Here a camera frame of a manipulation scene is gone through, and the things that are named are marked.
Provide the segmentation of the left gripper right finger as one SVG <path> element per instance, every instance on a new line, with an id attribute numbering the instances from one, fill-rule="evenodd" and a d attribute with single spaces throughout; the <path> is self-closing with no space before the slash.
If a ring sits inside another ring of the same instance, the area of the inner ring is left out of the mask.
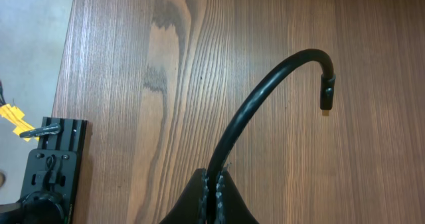
<path id="1" fill-rule="evenodd" d="M 226 170 L 217 177 L 215 197 L 215 224 L 258 224 Z"/>

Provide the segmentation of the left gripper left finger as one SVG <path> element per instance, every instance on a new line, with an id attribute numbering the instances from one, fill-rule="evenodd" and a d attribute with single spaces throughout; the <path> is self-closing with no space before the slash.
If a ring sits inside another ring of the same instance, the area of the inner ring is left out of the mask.
<path id="1" fill-rule="evenodd" d="M 207 218 L 208 177 L 196 169 L 176 204 L 160 224 L 204 224 Z"/>

